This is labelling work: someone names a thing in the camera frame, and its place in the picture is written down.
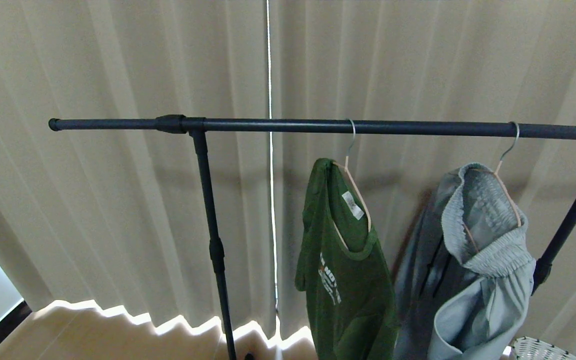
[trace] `shirt logo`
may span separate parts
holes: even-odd
[[[326,261],[324,260],[324,255],[319,253],[319,259],[321,265],[319,265],[318,273],[321,278],[321,283],[326,289],[327,293],[332,299],[332,305],[338,305],[341,303],[341,296],[339,296],[339,289],[337,288],[337,281],[335,281],[335,276],[329,267],[326,266]]]

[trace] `black vertical pole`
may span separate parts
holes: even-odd
[[[201,177],[201,189],[203,190],[203,203],[208,218],[208,232],[210,233],[210,260],[212,269],[217,279],[217,291],[221,305],[221,317],[223,330],[226,332],[226,346],[228,358],[237,360],[235,342],[233,340],[233,326],[231,325],[231,310],[228,306],[228,290],[226,289],[226,265],[224,264],[224,244],[219,238],[217,227],[217,214],[215,214],[215,199],[213,197],[213,182],[210,178],[210,165],[208,164],[208,144],[206,144],[206,132],[192,130],[190,136],[194,140],[194,152],[197,153],[199,164],[199,176]]]
[[[557,253],[562,250],[562,247],[566,243],[570,233],[575,228],[576,225],[576,199],[570,206],[566,217],[561,222],[557,232],[552,237],[550,244],[543,252],[543,255],[539,260],[537,260],[537,266],[535,267],[534,274],[532,276],[534,280],[534,287],[532,288],[532,293],[535,294],[539,285],[544,284],[551,274],[551,269],[553,268],[553,261],[557,256]]]

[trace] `green shirt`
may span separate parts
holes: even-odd
[[[295,286],[306,291],[319,360],[393,358],[394,291],[364,210],[332,160],[318,159],[306,191]]]

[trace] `black clothes rack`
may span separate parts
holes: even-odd
[[[296,119],[255,119],[255,118],[204,118],[186,117],[181,114],[169,114],[157,118],[118,118],[118,119],[82,119],[48,121],[51,130],[159,130],[173,134],[189,133],[194,140],[197,154],[203,202],[205,203],[208,231],[210,232],[210,260],[217,280],[217,290],[221,305],[222,321],[226,333],[226,344],[230,360],[236,359],[233,342],[233,327],[228,305],[226,289],[226,266],[224,265],[224,246],[219,237],[215,199],[208,164],[208,145],[206,132],[290,132],[290,133],[352,133],[353,126],[340,120],[296,120]],[[443,122],[443,121],[354,121],[358,134],[389,135],[452,135],[471,137],[515,137],[516,129],[512,123],[491,122]],[[520,123],[522,138],[564,139],[576,141],[576,126],[541,125]],[[553,260],[562,250],[567,238],[576,225],[576,199],[553,236],[543,255],[537,260],[533,275],[534,294],[537,288],[546,282],[553,268]]]

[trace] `clothing tag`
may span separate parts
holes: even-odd
[[[350,191],[343,193],[341,198],[345,200],[346,205],[348,205],[348,208],[350,209],[350,212],[352,212],[352,215],[354,215],[355,219],[359,220],[364,216],[364,211],[355,203],[353,194],[351,194]]]

